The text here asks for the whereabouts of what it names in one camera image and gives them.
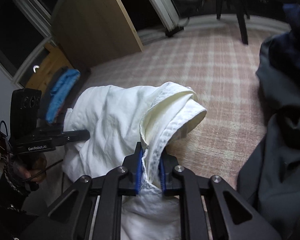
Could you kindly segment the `person's left hand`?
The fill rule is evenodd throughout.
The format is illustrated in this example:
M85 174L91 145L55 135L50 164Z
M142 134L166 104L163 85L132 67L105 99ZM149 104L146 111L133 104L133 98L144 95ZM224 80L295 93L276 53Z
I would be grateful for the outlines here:
M20 154L14 158L12 164L13 176L16 180L29 179L32 176L40 173L31 181L41 183L46 178L47 159L44 153Z

